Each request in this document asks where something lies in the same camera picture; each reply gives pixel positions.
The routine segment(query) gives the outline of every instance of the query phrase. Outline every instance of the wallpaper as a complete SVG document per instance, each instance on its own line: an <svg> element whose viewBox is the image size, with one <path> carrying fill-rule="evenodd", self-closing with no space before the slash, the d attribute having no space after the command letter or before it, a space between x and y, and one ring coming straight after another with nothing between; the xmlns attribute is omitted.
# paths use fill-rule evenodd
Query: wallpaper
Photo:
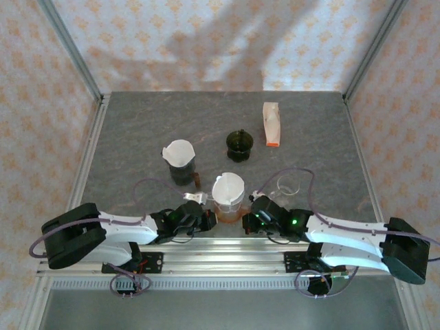
<svg viewBox="0 0 440 330"><path fill-rule="evenodd" d="M0 329L17 329L38 261L28 246L63 213L95 108L35 0L0 1Z"/></svg>
<svg viewBox="0 0 440 330"><path fill-rule="evenodd" d="M385 220L440 241L439 1L407 3L350 108ZM427 277L424 307L438 329L440 263Z"/></svg>
<svg viewBox="0 0 440 330"><path fill-rule="evenodd" d="M55 0L102 93L345 91L392 0Z"/></svg>

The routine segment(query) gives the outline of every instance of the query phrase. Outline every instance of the gray countertop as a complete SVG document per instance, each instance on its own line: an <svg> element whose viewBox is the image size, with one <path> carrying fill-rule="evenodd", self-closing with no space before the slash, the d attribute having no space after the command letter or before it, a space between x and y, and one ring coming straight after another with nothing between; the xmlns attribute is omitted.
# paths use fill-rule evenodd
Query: gray countertop
<svg viewBox="0 0 440 330"><path fill-rule="evenodd" d="M279 103L278 148L265 145L264 102ZM239 129L252 135L254 146L248 161L234 163L226 155L226 137ZM82 202L92 201L99 210L126 216L178 207L181 197L157 183L139 187L137 195L144 209L131 198L133 185L143 177L173 184L161 151L177 139L194 146L203 191L210 191L217 175L233 172L244 179L249 195L275 171L302 166L317 174L313 195L322 213L375 221L346 107L336 92L112 93ZM265 193L275 189L275 183ZM307 184L304 176L288 208L309 209ZM177 188L196 192L193 185ZM204 236L245 237L240 221L220 223Z"/></svg>

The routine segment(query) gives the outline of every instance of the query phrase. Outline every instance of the purple cable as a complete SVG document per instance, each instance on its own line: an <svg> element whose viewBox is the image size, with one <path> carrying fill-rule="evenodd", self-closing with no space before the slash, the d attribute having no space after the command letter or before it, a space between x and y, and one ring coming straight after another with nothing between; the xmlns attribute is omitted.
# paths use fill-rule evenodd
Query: purple cable
<svg viewBox="0 0 440 330"><path fill-rule="evenodd" d="M323 294L323 295L319 296L319 295L317 295L317 294L315 294L315 295L313 295L313 294L306 294L305 292L303 292L303 291L301 291L301 290L299 289L299 286L298 286L298 279L299 279L299 277L300 277L301 275L303 275L304 273L309 272L309 273L314 273L314 274L317 274L317 275L321 276L321 278L324 279L325 284L327 285L327 289L329 289L329 291L330 291L330 284L329 284L329 281L325 278L325 276L324 276L322 273L317 272L316 270L312 270L312 269L306 269L306 270L303 270L303 271L299 272L298 275L296 275L296 277L295 277L295 279L294 279L295 288L298 290L298 292L299 292L300 294L302 294L304 297L308 297L308 298L314 298L314 299L317 299L317 298L330 298L330 297L334 297L334 296L337 296L338 294L341 294L342 292L344 292L344 291L347 289L347 287L349 287L350 283L353 281L353 279L354 279L356 273L358 272L358 270L359 270L359 267L356 267L356 268L355 268L355 271L354 271L353 274L350 276L350 278L349 278L349 280L346 282L345 286L344 286L341 290L339 290L338 292L336 292L336 293L334 293L334 294Z"/></svg>
<svg viewBox="0 0 440 330"><path fill-rule="evenodd" d="M396 232L394 230L368 230L368 229L360 229L360 228L350 228L350 227L346 227L344 225L336 225L334 223L331 223L330 221L327 221L326 219L324 219L324 217L316 210L314 203L313 203L313 198L311 196L311 191L315 182L315 178L316 175L312 170L309 170L308 168L302 168L302 167L290 167L290 168L284 168L283 170L279 170L278 172L274 173L258 190L257 193L260 193L265 187L266 185L273 180L273 178L275 178L276 176L283 174L285 172L289 172L289 171L304 171L304 172L308 172L311 174L311 180L310 180L310 184L309 184L309 189L308 189L308 193L307 193L307 202L309 203L310 209L311 211L316 215L316 217L321 220L321 222L325 223L327 226L329 227L334 227L336 229L341 229L341 230L347 230L349 232L362 232L365 234L372 234L372 235L376 235L376 234L384 234L384 235L395 235L395 236L403 236L403 237L412 237L414 239L421 239L422 241L427 241L429 243L435 244L437 246L440 247L440 242L435 241L434 239L431 239L430 237L426 237L424 235L420 235L420 234L413 234L412 232ZM432 258L432 259L428 259L428 262L431 263L433 261L438 261L440 260L440 257L437 258Z"/></svg>
<svg viewBox="0 0 440 330"><path fill-rule="evenodd" d="M138 199L136 198L136 188L137 188L140 184L142 184L142 183L144 183L144 182L147 182L147 181L159 182L159 183L163 184L164 186L167 186L167 187L170 188L171 190L174 190L174 191L175 191L176 193L178 193L179 195L181 195L181 196L184 196L184 195L185 195L182 191L180 191L180 190L176 189L175 187L171 186L170 184L168 184L168 183L165 182L164 180L156 179L156 178L154 178L154 177L145 177L144 179L141 179L141 180L139 180L138 182L136 182L136 184L134 185L133 190L132 190L132 192L131 192L131 194L132 194L132 198L133 198L133 201L135 202L136 205L139 205L139 201L138 201Z"/></svg>
<svg viewBox="0 0 440 330"><path fill-rule="evenodd" d="M60 225L59 227L54 228L54 229L50 230L49 232L46 232L43 236L40 236L29 247L29 255L31 257L37 258L37 259L47 258L47 255L45 253L43 253L43 254L36 254L34 252L35 247L39 243L41 243L42 241L44 241L44 240L48 239L49 237L51 237L53 234L56 234L57 232L60 232L61 230L64 230L66 228L70 228L70 227L73 227L73 226L81 225L81 224L84 224L84 223L93 223L93 222L103 222L103 223L110 223L110 224L114 223L116 225L122 225L122 226L137 226L137 225L140 225L143 220L145 220L145 217L143 217L141 220L136 221L136 222L126 222L126 221L118 221L118 220L111 221L110 219L101 219L101 218L92 218L92 219L83 219L83 220L72 221L72 222L66 223L64 225ZM110 263L107 263L107 265L112 267L117 272L121 273L121 274L115 275L111 279L111 281L110 281L110 291L111 291L112 294L115 294L116 296L119 296L119 297L122 297L122 298L125 297L125 294L119 294L118 292L116 292L113 289L113 282L117 278L119 278L121 276L126 276L127 278L129 278L133 282L133 284L135 286L141 288L141 290L136 292L135 294L130 294L131 297L136 297L136 296L139 296L140 294L143 294L146 290L148 290L151 287L151 284L153 283L153 281L150 278L146 277L145 275L128 272L128 271L123 270L122 268L119 268L119 267L117 267L115 265L112 265ZM137 277L140 278L140 279L144 279L144 280L146 280L148 282L148 285L144 289L142 289L142 284L141 284L140 281L139 282L135 281L135 278L137 278Z"/></svg>

